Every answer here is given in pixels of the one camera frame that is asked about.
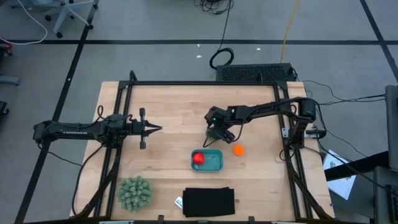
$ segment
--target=wooden tabletop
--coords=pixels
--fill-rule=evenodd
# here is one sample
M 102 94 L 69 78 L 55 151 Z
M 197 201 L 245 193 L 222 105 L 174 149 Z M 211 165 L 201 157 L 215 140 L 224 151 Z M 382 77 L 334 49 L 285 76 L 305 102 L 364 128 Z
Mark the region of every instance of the wooden tabletop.
M 102 84 L 98 105 L 104 106 L 104 116 L 113 112 L 117 87 L 118 82 Z M 291 98 L 305 96 L 303 83 L 288 83 L 288 87 Z M 229 187 L 235 192 L 236 213 L 205 219 L 243 221 L 248 220 L 248 216 L 254 216 L 256 221 L 294 220 L 286 165 L 279 159 L 282 140 L 277 116 L 259 118 L 244 125 L 242 136 L 236 142 L 245 147 L 243 156 L 233 154 L 233 143 L 214 143 L 211 148 L 223 152 L 222 171 L 200 173 L 190 167 L 192 151 L 202 148 L 205 140 L 206 122 L 203 117 L 210 107 L 254 106 L 274 100 L 271 86 L 133 86 L 129 113 L 139 119 L 139 108 L 143 107 L 146 109 L 146 119 L 163 126 L 163 130 L 146 139 L 145 150 L 139 149 L 139 136 L 128 136 L 124 140 L 118 186 L 121 180 L 140 175 L 152 182 L 154 195 L 150 205 L 133 213 L 123 210 L 115 197 L 112 219 L 156 220 L 158 215 L 164 215 L 165 220 L 197 220 L 185 218 L 182 210 L 174 204 L 174 200 L 182 196 L 182 191 L 186 187 Z M 230 131 L 237 135 L 239 126 L 232 127 Z M 305 145 L 318 150 L 314 139 L 306 139 Z M 89 141 L 84 160 L 99 146 L 98 142 Z M 76 196 L 78 212 L 98 188 L 104 153 L 105 149 L 102 149 L 91 158 L 81 174 Z M 302 149 L 302 160 L 309 191 L 323 209 L 334 217 L 320 156 Z M 107 199 L 106 192 L 102 214 Z M 301 194 L 298 199 L 304 217 Z

